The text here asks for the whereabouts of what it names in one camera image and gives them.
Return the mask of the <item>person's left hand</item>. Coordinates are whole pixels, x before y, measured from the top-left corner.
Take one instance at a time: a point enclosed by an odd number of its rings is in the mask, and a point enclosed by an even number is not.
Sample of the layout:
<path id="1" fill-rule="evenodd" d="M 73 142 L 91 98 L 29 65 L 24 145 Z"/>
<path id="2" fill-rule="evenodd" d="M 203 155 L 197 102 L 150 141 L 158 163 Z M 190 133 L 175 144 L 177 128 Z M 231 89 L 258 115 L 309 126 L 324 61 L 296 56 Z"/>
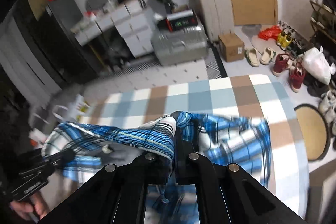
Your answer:
<path id="1" fill-rule="evenodd" d="M 39 219 L 42 219 L 50 212 L 49 206 L 39 191 L 35 192 L 30 197 L 30 202 L 12 201 L 10 203 L 10 207 L 17 213 L 17 215 L 27 221 L 31 219 L 29 214 L 33 213 L 34 211 L 39 216 Z"/>

